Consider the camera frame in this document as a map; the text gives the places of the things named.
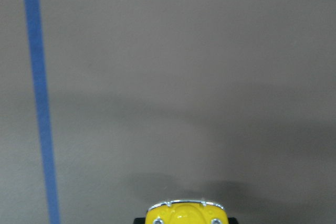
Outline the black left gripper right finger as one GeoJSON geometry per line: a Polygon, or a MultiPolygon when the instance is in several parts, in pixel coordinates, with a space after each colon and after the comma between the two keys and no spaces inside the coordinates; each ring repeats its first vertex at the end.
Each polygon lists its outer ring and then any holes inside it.
{"type": "Polygon", "coordinates": [[[235,217],[228,217],[229,224],[238,224],[238,220],[235,217]]]}

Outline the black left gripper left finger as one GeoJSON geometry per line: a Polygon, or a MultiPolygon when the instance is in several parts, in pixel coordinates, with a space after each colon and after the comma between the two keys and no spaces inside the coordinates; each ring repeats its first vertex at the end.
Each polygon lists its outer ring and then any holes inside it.
{"type": "Polygon", "coordinates": [[[133,224],[145,224],[145,217],[134,218],[133,224]]]}

